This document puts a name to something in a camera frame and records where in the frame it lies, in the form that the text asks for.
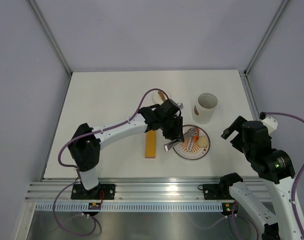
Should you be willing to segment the metal food tongs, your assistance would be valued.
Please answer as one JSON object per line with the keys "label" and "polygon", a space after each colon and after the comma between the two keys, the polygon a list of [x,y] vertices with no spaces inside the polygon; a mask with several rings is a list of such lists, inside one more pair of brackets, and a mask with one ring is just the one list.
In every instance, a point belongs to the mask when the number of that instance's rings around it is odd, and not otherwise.
{"label": "metal food tongs", "polygon": [[[183,142],[185,142],[186,139],[193,137],[195,134],[196,134],[195,127],[190,128],[186,133],[183,134],[183,137],[184,137]],[[179,140],[172,140],[171,142],[164,145],[164,150],[166,152],[170,151],[172,148],[174,148],[178,144],[180,144]]]}

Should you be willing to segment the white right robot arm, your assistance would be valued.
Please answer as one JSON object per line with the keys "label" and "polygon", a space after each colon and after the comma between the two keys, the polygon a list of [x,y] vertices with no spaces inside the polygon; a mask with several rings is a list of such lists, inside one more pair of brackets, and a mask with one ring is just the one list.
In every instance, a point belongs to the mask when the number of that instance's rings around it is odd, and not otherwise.
{"label": "white right robot arm", "polygon": [[296,193],[302,171],[295,173],[289,155],[272,147],[270,134],[277,129],[277,120],[270,113],[261,113],[260,120],[238,116],[223,131],[223,139],[233,132],[232,146],[245,155],[252,169],[268,190],[274,213],[271,213],[249,190],[237,173],[222,176],[219,193],[232,197],[254,221],[262,240],[304,240],[304,215]]}

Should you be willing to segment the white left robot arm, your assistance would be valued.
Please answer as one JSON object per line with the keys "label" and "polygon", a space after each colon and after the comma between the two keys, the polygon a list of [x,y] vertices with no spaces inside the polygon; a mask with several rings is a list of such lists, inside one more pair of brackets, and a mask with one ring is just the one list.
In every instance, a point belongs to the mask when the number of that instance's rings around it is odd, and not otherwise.
{"label": "white left robot arm", "polygon": [[97,128],[80,125],[67,147],[79,172],[83,185],[82,193],[89,199],[99,195],[99,179],[95,167],[99,163],[100,151],[124,138],[150,131],[162,130],[165,139],[183,142],[182,103],[167,99],[138,109],[134,116],[117,124]]}

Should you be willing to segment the white lid with brown handle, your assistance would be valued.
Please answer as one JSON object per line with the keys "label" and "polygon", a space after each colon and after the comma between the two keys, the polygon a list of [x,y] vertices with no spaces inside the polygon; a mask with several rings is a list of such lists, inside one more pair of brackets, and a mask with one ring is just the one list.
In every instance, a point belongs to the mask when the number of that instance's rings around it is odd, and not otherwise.
{"label": "white lid with brown handle", "polygon": [[161,105],[164,101],[166,101],[168,98],[171,97],[171,94],[167,91],[163,92],[163,91],[156,91],[153,96],[152,96],[152,100],[155,104],[159,104]]}

